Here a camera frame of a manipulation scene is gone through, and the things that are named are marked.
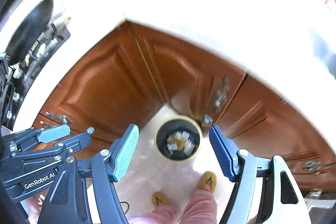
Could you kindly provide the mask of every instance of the pink pants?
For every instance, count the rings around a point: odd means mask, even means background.
[[[180,224],[216,224],[217,204],[211,193],[195,190],[186,206]],[[156,207],[151,213],[128,218],[129,224],[174,224],[179,218],[177,208],[171,204]]]

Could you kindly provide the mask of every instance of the trash can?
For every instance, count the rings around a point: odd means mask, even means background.
[[[193,158],[201,148],[201,142],[201,128],[193,119],[183,115],[166,120],[154,139],[159,153],[172,161]]]

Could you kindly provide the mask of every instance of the dark blue gripper pad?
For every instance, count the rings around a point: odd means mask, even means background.
[[[210,128],[209,140],[224,176],[232,182],[236,181],[236,177],[240,172],[237,157],[238,146],[233,140],[229,140],[224,136],[218,125]]]

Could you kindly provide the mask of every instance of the tile floor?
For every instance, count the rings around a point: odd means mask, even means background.
[[[209,170],[217,176],[217,186],[213,194],[218,204],[219,222],[231,195],[233,183],[224,177],[209,138],[203,138],[201,149],[193,159],[181,163],[167,160],[154,147],[156,131],[167,118],[175,115],[175,111],[163,106],[140,130],[139,141],[127,173],[114,184],[119,200],[130,204],[126,214],[129,217],[136,213],[151,212],[152,193],[161,191],[182,212],[199,178]],[[93,223],[100,223],[92,186],[88,188],[88,196]]]

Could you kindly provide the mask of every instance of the yellow slipper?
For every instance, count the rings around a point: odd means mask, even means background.
[[[161,204],[170,204],[170,201],[163,193],[155,192],[152,195],[152,204],[154,207],[158,207]]]
[[[212,172],[207,171],[202,175],[196,189],[205,190],[207,192],[213,193],[216,187],[216,182],[216,175]]]

